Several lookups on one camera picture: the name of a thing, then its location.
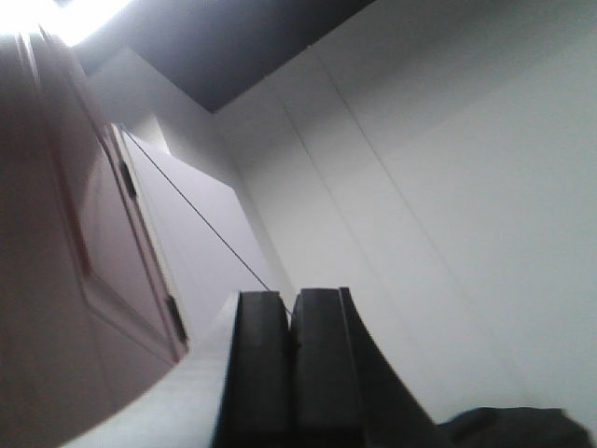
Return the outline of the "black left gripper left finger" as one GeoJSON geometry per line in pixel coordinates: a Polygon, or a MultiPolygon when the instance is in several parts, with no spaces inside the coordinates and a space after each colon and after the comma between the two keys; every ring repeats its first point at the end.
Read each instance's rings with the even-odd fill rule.
{"type": "Polygon", "coordinates": [[[285,305],[277,291],[244,291],[213,446],[286,447],[291,427],[285,305]]]}

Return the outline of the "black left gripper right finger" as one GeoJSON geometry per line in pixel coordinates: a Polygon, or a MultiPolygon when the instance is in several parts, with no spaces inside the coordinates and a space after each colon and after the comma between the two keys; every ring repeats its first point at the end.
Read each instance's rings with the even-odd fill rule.
{"type": "Polygon", "coordinates": [[[348,288],[302,289],[291,335],[299,447],[447,446],[373,341],[348,288]]]}

